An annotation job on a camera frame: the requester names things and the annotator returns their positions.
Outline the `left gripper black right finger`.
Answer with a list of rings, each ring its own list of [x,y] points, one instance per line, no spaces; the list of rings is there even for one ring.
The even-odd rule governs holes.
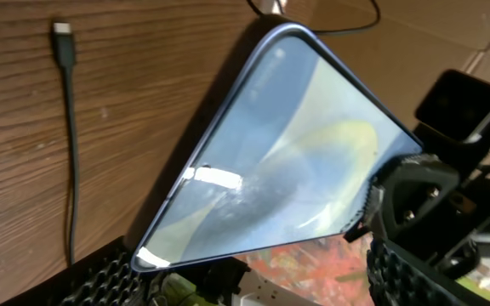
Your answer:
[[[391,241],[370,244],[367,279],[375,306],[490,306]]]

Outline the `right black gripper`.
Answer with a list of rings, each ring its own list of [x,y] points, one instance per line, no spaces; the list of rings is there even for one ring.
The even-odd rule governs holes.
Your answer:
[[[472,238],[485,228],[490,235],[490,123],[470,144],[423,123],[414,134],[436,156],[396,156],[380,167],[369,181],[362,216],[344,239],[353,242],[371,232],[393,241],[419,224],[425,241],[416,253],[428,253],[430,265],[456,280],[474,270],[483,253],[490,254],[490,242]]]

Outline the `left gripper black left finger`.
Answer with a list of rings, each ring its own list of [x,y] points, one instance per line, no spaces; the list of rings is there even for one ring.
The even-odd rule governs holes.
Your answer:
[[[130,262],[123,238],[116,238],[2,306],[153,305],[168,274],[140,273]]]

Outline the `blue Samsung Galaxy smartphone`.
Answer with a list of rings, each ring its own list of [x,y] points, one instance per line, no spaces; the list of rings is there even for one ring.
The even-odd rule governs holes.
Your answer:
[[[307,28],[254,43],[220,106],[174,155],[169,189],[128,236],[132,267],[168,269],[346,232],[368,184],[421,143]]]

